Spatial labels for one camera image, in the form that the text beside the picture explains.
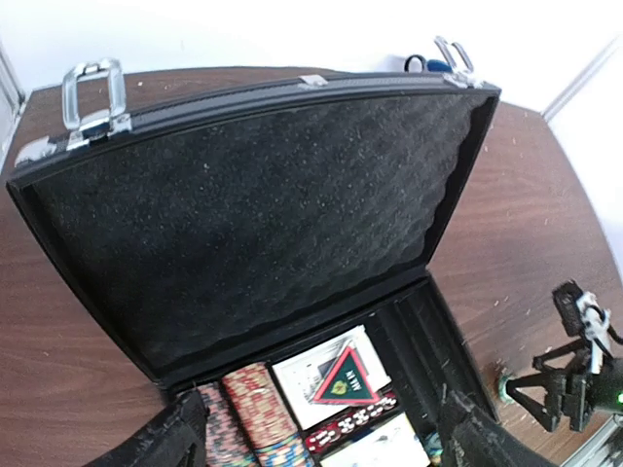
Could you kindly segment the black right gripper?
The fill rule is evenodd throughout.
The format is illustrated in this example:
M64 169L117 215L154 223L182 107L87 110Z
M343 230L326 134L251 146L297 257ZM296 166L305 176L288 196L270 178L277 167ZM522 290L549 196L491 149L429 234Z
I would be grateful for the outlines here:
M622 414L622 360L602 344L584 340L538 355L535 372L505 377L505 401L523 407L543 429L554 432L563 418L583 431L594 413Z

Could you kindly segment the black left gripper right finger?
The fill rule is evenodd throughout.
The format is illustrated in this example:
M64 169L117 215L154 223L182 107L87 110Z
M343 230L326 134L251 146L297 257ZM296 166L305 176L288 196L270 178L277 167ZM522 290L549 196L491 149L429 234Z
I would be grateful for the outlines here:
M438 421L442 466L554 466L496 424L461 392L452 390L444 396Z

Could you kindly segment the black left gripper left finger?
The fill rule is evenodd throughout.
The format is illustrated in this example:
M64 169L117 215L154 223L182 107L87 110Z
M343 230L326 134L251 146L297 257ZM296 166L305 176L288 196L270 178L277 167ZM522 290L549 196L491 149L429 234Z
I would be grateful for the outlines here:
M88 466L205 466L207 416L200 393L188 391Z

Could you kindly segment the triangular all-in button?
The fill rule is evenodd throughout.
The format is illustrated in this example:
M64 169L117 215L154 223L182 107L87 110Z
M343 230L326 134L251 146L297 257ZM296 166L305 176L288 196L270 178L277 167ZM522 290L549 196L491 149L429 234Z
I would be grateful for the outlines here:
M319 405L366 406L378 403L381 397L369 383L357 350L347 345L311 400Z

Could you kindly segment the row of red dice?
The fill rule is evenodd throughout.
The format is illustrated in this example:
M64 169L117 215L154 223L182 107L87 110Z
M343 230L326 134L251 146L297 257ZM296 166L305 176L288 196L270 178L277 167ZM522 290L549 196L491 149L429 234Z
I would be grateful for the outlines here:
M381 395L377 403L348 408L309 431L305 436L306 447L311 454L319 455L344 441L350 434L361 432L377 419L394 413L398 407L396 394L388 391Z

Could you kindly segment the black poker set case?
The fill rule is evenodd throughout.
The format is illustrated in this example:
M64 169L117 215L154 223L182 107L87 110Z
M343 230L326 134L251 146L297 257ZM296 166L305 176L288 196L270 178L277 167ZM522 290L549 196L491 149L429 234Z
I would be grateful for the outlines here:
M166 406L363 325L427 433L444 391L496 418L428 265L499 96L457 70L340 73L131 112L103 60L64 77L65 133L24 146L7 190Z

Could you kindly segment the green poker chip stack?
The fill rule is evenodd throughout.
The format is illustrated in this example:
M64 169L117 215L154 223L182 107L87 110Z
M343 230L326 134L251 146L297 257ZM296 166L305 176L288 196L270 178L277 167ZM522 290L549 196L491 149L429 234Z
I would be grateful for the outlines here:
M507 392L507 383L511 378L512 375L501 374L496 380L497 397L504 405L514 403L514 399Z

